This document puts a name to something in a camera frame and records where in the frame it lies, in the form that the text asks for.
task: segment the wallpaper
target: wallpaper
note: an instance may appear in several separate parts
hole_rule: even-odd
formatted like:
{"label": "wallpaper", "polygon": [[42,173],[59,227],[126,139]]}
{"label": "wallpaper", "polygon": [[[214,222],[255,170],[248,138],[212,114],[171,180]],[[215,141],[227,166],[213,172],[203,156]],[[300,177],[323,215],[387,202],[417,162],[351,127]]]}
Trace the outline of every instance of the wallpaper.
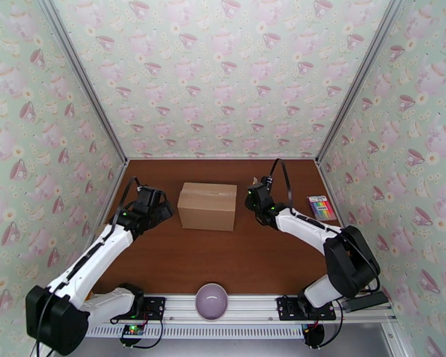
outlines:
{"label": "wallpaper", "polygon": [[121,162],[32,0],[0,0],[0,356],[24,297],[84,250]]}
{"label": "wallpaper", "polygon": [[419,356],[446,356],[446,0],[409,0],[323,160]]}
{"label": "wallpaper", "polygon": [[55,0],[128,157],[314,157],[389,0]]}

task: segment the box of colored pencils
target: box of colored pencils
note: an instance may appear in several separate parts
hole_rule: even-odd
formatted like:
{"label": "box of colored pencils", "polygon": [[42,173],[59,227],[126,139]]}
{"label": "box of colored pencils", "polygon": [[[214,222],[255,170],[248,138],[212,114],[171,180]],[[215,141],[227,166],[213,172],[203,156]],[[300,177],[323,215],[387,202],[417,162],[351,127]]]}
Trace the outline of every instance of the box of colored pencils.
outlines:
{"label": "box of colored pencils", "polygon": [[308,199],[316,220],[326,221],[337,219],[331,202],[326,196],[309,196]]}

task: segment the cardboard box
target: cardboard box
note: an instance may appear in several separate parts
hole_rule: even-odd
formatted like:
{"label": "cardboard box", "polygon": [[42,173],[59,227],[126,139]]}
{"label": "cardboard box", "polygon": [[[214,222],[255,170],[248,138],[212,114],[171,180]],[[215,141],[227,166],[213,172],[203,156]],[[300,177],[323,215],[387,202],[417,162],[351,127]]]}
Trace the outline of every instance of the cardboard box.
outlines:
{"label": "cardboard box", "polygon": [[183,228],[233,231],[236,185],[184,183],[177,208]]}

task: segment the black bracket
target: black bracket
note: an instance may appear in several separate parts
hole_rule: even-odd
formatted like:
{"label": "black bracket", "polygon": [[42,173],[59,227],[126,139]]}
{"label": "black bracket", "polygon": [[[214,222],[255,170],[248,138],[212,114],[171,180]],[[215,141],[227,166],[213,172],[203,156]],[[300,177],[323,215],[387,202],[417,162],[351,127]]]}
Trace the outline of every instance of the black bracket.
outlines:
{"label": "black bracket", "polygon": [[276,298],[278,307],[278,316],[280,321],[335,321],[335,311],[332,302],[320,308],[313,308],[307,317],[298,305],[297,297],[279,297]]}

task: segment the floral wallpaper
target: floral wallpaper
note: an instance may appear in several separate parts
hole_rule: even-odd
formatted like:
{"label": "floral wallpaper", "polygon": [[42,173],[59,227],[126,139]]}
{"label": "floral wallpaper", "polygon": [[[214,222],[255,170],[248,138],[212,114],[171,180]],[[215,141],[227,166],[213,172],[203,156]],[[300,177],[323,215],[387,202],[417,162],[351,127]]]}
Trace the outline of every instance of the floral wallpaper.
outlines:
{"label": "floral wallpaper", "polygon": [[24,297],[83,251],[121,165],[34,0],[0,0],[0,356]]}
{"label": "floral wallpaper", "polygon": [[409,0],[323,159],[419,356],[446,356],[446,0]]}
{"label": "floral wallpaper", "polygon": [[389,0],[54,0],[128,157],[314,157]]}

